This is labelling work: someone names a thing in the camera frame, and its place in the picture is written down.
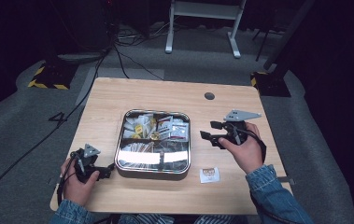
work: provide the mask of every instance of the wooden table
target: wooden table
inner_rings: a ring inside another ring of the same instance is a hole
[[[206,92],[215,95],[205,98]],[[212,147],[200,131],[211,129],[211,120],[223,121],[232,110],[261,113],[252,119],[267,145],[266,164],[275,166],[277,176],[286,176],[276,149],[261,99],[256,89],[204,83],[149,81],[99,77],[95,80],[70,151],[86,143],[102,152],[95,165],[114,161],[124,114],[131,109],[185,113],[191,119],[191,168],[179,181],[134,179],[115,170],[109,179],[96,183],[86,205],[93,212],[162,214],[256,214],[249,197],[245,173],[227,150]],[[218,167],[220,182],[200,183],[200,169]],[[289,183],[283,183],[290,190]],[[50,202],[57,209],[56,193]]]

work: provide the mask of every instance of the denim cuff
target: denim cuff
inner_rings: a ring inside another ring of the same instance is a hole
[[[246,175],[251,190],[262,189],[276,180],[276,171],[273,165],[263,165]]]
[[[69,220],[70,223],[92,223],[94,221],[92,214],[83,206],[66,199],[61,202],[56,215]]]

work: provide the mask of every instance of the open tin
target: open tin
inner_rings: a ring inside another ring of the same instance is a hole
[[[191,165],[191,121],[178,112],[130,110],[123,119],[115,164],[120,175],[180,180]]]

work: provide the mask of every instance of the small white packet on table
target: small white packet on table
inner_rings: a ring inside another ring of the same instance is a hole
[[[219,170],[218,167],[208,168],[208,169],[200,169],[200,183],[212,183],[219,182]]]

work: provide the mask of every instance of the denim jacket sleeve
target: denim jacket sleeve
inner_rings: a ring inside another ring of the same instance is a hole
[[[64,199],[51,218],[50,224],[88,224],[93,222],[93,215],[84,207]]]
[[[310,216],[276,178],[273,165],[262,166],[246,176],[253,198],[271,214],[295,223],[313,223]],[[258,209],[262,223],[279,223]]]

